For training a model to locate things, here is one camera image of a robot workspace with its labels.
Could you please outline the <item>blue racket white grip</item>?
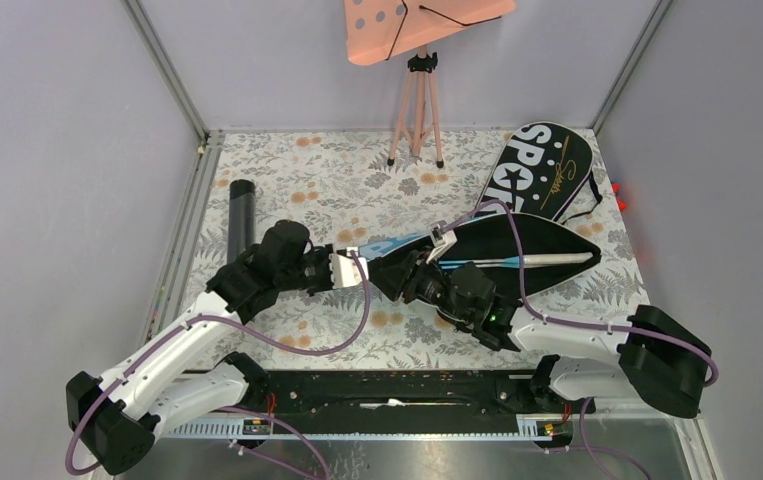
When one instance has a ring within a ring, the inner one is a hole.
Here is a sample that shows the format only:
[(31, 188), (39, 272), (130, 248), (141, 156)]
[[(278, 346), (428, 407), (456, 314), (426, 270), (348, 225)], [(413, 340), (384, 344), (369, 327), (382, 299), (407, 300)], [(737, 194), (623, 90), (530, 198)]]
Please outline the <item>blue racket white grip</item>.
[(493, 259), (476, 259), (476, 260), (438, 260), (437, 263), (441, 268), (453, 269), (460, 267), (467, 263), (473, 263), (482, 268), (511, 268), (516, 269), (522, 266), (523, 268), (541, 268), (541, 267), (553, 267), (561, 265), (574, 265), (583, 264), (592, 259), (594, 255), (589, 252), (583, 253), (562, 253), (562, 254), (532, 254), (506, 257), (506, 258), (493, 258)]

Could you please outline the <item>black shuttlecock tube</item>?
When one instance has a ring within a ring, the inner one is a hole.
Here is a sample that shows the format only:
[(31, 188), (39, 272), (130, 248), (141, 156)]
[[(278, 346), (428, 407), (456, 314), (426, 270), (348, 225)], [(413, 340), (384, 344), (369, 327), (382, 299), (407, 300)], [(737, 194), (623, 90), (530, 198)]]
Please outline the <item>black shuttlecock tube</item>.
[(229, 185), (227, 262), (235, 261), (255, 240), (256, 186), (247, 179)]

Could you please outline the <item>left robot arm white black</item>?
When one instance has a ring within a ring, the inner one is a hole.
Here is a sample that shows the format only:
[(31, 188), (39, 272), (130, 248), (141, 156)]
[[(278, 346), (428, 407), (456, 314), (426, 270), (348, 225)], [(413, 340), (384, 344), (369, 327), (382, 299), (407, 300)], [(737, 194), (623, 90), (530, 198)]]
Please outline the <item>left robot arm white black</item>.
[(358, 248), (313, 247), (303, 224), (278, 221), (259, 243), (221, 267), (194, 302), (146, 345), (98, 376), (82, 371), (68, 381), (67, 418), (73, 430), (65, 459), (68, 473), (84, 475), (97, 468), (123, 473), (179, 424), (235, 404), (245, 411), (258, 409), (268, 387), (262, 371), (243, 354), (230, 355), (227, 366), (200, 380), (170, 385), (233, 330), (290, 351), (291, 346), (247, 325), (280, 293), (313, 295), (366, 287), (368, 280), (367, 260)]

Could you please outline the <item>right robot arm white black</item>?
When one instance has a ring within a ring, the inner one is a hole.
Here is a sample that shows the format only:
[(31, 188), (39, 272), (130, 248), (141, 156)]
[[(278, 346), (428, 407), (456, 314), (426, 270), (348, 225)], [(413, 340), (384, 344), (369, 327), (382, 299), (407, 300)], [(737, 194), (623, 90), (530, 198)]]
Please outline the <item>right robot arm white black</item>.
[(560, 317), (536, 311), (521, 294), (501, 294), (473, 263), (447, 270), (412, 251), (368, 267), (370, 281), (389, 299), (430, 306), (491, 350), (542, 353), (530, 396), (546, 412), (589, 397), (632, 398), (693, 418), (704, 389), (719, 378), (711, 349), (651, 305), (609, 319)]

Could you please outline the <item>blue racket bag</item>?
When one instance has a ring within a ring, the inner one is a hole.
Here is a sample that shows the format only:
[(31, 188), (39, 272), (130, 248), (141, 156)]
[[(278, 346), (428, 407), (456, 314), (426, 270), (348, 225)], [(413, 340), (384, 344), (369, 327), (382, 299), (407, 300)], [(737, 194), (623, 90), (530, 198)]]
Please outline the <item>blue racket bag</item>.
[[(505, 303), (519, 301), (524, 295), (539, 293), (575, 278), (596, 266), (602, 258), (601, 248), (593, 242), (554, 221), (531, 214), (497, 213), (481, 216), (456, 225), (454, 233), (457, 242), (439, 260), (476, 260), (583, 252), (594, 255), (583, 264), (541, 268), (520, 266), (516, 269), (482, 268), (473, 263), (444, 269), (437, 260), (435, 262), (439, 267), (450, 276), (452, 302), (457, 305), (494, 300)], [(368, 263), (376, 258), (401, 257), (411, 250), (428, 255), (432, 249), (429, 235), (430, 230), (423, 230), (358, 246), (360, 255), (365, 259), (363, 281), (368, 281), (374, 286), (369, 280)]]

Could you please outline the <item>black sport racket bag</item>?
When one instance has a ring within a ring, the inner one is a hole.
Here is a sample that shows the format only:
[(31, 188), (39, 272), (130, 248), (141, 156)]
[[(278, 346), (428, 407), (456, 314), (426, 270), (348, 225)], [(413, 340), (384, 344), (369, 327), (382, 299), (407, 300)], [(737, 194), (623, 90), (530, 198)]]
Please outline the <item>black sport racket bag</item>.
[(565, 224), (603, 201), (594, 177), (592, 142), (554, 122), (515, 130), (501, 150), (478, 199), (498, 200), (515, 213)]

